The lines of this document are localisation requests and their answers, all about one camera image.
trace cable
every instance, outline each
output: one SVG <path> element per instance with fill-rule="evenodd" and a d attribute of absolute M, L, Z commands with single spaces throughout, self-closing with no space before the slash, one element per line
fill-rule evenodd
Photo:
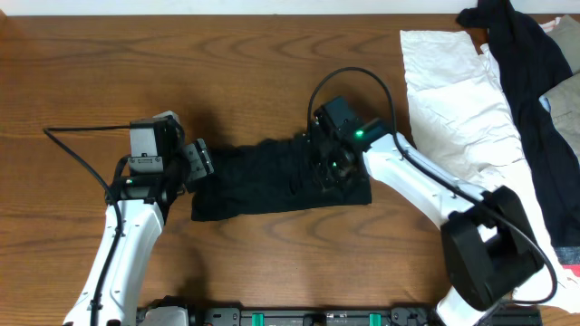
<path fill-rule="evenodd" d="M 337 75 L 338 73 L 341 73 L 341 72 L 362 72 L 362 73 L 365 73 L 368 76 L 372 77 L 373 79 L 375 79 L 381 85 L 382 90 L 387 95 L 387 99 L 389 100 L 389 109 L 391 110 L 392 138 L 394 140 L 395 146 L 397 147 L 397 149 L 400 151 L 400 153 L 402 154 L 402 156 L 404 158 L 406 158 L 420 172 L 425 174 L 427 177 L 430 177 L 433 180 L 437 181 L 438 183 L 440 183 L 442 186 L 444 186 L 445 188 L 447 188 L 448 190 L 450 190 L 451 192 L 453 192 L 457 196 L 462 197 L 463 199 L 469 201 L 473 205 L 479 204 L 479 201 L 476 198 L 465 193 L 459 187 L 449 184 L 447 181 L 445 181 L 441 177 L 435 175 L 434 173 L 432 173 L 431 171 L 429 171 L 425 167 L 423 167 L 421 164 L 417 163 L 414 160 L 414 158 L 411 155 L 409 155 L 409 151 L 404 149 L 401 146 L 401 144 L 399 143 L 398 137 L 397 137 L 397 117 L 396 117 L 394 104 L 392 101 L 391 91 L 389 91 L 389 87 L 387 87 L 387 85 L 384 83 L 384 81 L 381 80 L 381 78 L 379 78 L 379 76 L 377 76 L 373 72 L 366 70 L 364 68 L 360 68 L 360 67 L 340 68 L 338 70 L 335 70 L 334 72 L 329 73 L 326 77 L 324 77 L 322 79 L 322 81 L 320 81 L 318 86 L 316 86 L 312 96 L 310 97 L 310 102 L 308 103 L 308 117 L 307 117 L 308 125 L 306 126 L 306 129 L 308 132 L 309 139 L 312 139 L 312 132 L 311 132 L 311 124 L 312 123 L 311 122 L 312 122 L 312 107 L 314 104 L 314 98 L 316 97 L 316 94 L 320 91 L 320 89 L 323 87 L 323 85 L 326 82 L 328 82 L 328 80 L 330 80 L 335 75 Z M 554 296 L 556 295 L 557 286 L 558 286 L 557 277 L 556 277 L 556 270 L 554 269 L 554 266 L 552 265 L 550 260 L 547 258 L 544 251 L 532 239 L 530 239 L 522 230 L 520 230 L 517 226 L 515 226 L 512 223 L 510 223 L 509 221 L 507 221 L 503 216 L 498 214 L 496 211 L 494 211 L 493 209 L 491 209 L 487 206 L 481 206 L 481 208 L 485 211 L 486 214 L 489 214 L 496 221 L 503 223 L 505 226 L 510 228 L 512 231 L 516 232 L 518 235 L 523 237 L 524 240 L 534 249 L 534 251 L 537 252 L 542 257 L 542 260 L 544 261 L 544 264 L 546 264 L 547 270 L 549 271 L 550 277 L 552 279 L 552 291 L 544 299 L 534 300 L 534 301 L 502 300 L 499 302 L 499 304 L 501 304 L 501 305 L 504 305 L 504 304 L 541 304 L 541 303 L 545 303 L 545 302 L 552 300 L 552 298 L 554 298 Z"/>
<path fill-rule="evenodd" d="M 100 309 L 101 302 L 101 290 L 109 271 L 109 266 L 111 265 L 112 257 L 115 255 L 115 249 L 117 248 L 117 243 L 121 238 L 123 232 L 123 222 L 121 216 L 121 210 L 119 209 L 119 204 L 115 197 L 112 195 L 111 189 L 107 183 L 102 179 L 102 177 L 94 170 L 87 162 L 84 161 L 78 154 L 76 154 L 72 149 L 69 149 L 64 145 L 58 138 L 56 138 L 52 132 L 67 132 L 67 131 L 94 131 L 94 130 L 113 130 L 113 129 L 129 129 L 130 126 L 108 126 L 108 127 L 88 127 L 88 128 L 45 128 L 43 132 L 49 139 L 51 139 L 56 145 L 63 149 L 66 153 L 76 159 L 84 168 L 86 168 L 91 175 L 97 179 L 101 187 L 105 190 L 106 195 L 111 199 L 112 205 L 115 209 L 115 215 L 117 216 L 117 227 L 115 228 L 115 236 L 112 240 L 111 249 L 107 254 L 107 258 L 102 266 L 101 274 L 99 275 L 99 280 L 95 286 L 94 295 L 91 300 L 91 326 L 97 326 L 97 311 Z"/>

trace folded black garment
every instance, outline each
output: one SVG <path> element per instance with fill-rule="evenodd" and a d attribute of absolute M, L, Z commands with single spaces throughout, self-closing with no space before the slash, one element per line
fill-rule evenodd
<path fill-rule="evenodd" d="M 198 183 L 191 219 L 218 221 L 240 214 L 371 203 L 365 174 L 343 187 L 323 190 L 308 163 L 308 149 L 303 135 L 267 139 L 255 146 L 210 149 L 215 173 Z"/>

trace black fabric pile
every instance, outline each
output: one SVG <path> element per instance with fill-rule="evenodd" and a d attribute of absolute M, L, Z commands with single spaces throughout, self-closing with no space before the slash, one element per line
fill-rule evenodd
<path fill-rule="evenodd" d="M 521 135 L 552 245 L 580 245 L 580 167 L 539 97 L 572 76 L 557 44 L 509 1 L 479 1 L 463 10 L 463 27 L 486 28 L 499 64 L 501 86 Z"/>
<path fill-rule="evenodd" d="M 308 164 L 306 140 L 299 135 L 256 146 L 210 149 L 216 172 L 197 185 L 191 219 L 217 221 L 240 214 L 371 203 L 366 175 L 346 187 L 323 191 Z"/>

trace crumpled white fabric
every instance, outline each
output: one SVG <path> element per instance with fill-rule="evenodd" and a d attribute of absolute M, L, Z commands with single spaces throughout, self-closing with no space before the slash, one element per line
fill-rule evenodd
<path fill-rule="evenodd" d="M 580 281 L 558 262 L 536 200 L 529 166 L 488 45 L 477 54 L 465 32 L 401 31 L 411 133 L 419 152 L 490 191 L 501 185 L 522 201 L 540 247 L 556 268 L 558 292 L 547 305 L 580 312 Z M 537 300 L 550 291 L 544 267 L 513 292 Z"/>

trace wooden table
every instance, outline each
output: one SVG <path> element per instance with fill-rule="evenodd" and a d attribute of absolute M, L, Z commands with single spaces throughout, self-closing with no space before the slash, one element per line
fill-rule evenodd
<path fill-rule="evenodd" d="M 355 65 L 389 84 L 409 137 L 399 31 L 457 31 L 453 19 L 8 18 L 0 31 L 0 325 L 61 324 L 102 236 L 102 189 L 42 127 L 125 124 L 174 110 L 190 139 L 210 145 L 283 139 L 305 127 L 314 86 Z M 364 117 L 388 117 L 369 79 L 345 74 L 318 103 L 338 94 Z M 126 131 L 62 137 L 107 180 L 130 152 Z M 248 307 L 436 303 L 450 287 L 437 228 L 389 187 L 372 182 L 372 192 L 368 206 L 216 223 L 191 222 L 191 196 L 183 196 L 153 250 L 140 304 L 166 294 Z M 546 325 L 580 322 L 543 313 Z"/>

